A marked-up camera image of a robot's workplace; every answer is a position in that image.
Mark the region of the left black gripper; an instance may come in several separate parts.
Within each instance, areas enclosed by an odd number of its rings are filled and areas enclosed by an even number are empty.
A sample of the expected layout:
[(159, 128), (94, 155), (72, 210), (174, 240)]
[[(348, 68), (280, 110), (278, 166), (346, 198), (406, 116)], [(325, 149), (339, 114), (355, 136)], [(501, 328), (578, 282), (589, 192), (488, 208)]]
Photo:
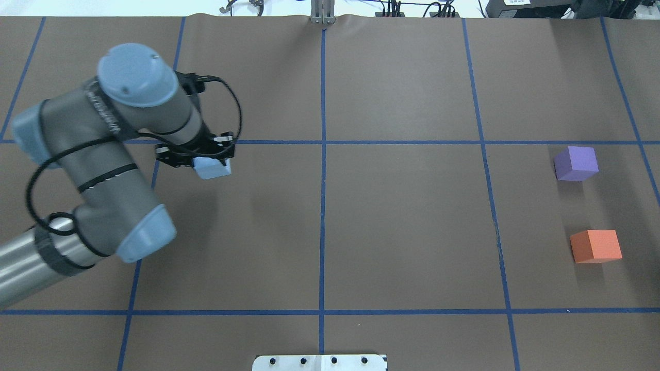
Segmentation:
[(177, 145), (164, 136), (156, 136), (156, 140), (160, 141), (156, 145), (156, 160), (171, 167), (192, 167), (195, 157), (231, 159), (236, 147), (234, 133), (217, 136), (204, 131), (183, 145)]

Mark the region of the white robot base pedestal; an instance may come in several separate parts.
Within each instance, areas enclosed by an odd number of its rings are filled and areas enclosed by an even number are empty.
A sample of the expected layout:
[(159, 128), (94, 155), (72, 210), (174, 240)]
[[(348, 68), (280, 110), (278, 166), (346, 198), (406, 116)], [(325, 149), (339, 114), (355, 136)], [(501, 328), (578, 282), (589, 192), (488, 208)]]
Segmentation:
[(386, 355), (263, 355), (252, 370), (388, 370)]

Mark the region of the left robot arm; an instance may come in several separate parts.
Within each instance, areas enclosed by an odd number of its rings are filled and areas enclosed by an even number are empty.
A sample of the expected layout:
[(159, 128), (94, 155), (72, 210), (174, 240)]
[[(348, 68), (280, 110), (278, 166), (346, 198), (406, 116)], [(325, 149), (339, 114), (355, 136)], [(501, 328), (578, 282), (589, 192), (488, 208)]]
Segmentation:
[[(24, 191), (34, 224), (2, 245), (2, 309), (107, 257), (132, 263), (172, 242), (174, 223), (125, 142), (156, 139), (162, 163), (192, 167), (202, 179), (229, 175), (240, 134), (215, 136), (205, 124), (199, 95), (210, 82), (224, 80), (180, 73), (146, 45), (120, 44), (81, 87), (12, 120), (16, 144), (38, 167)], [(66, 172), (83, 202), (41, 217), (36, 182), (55, 168)]]

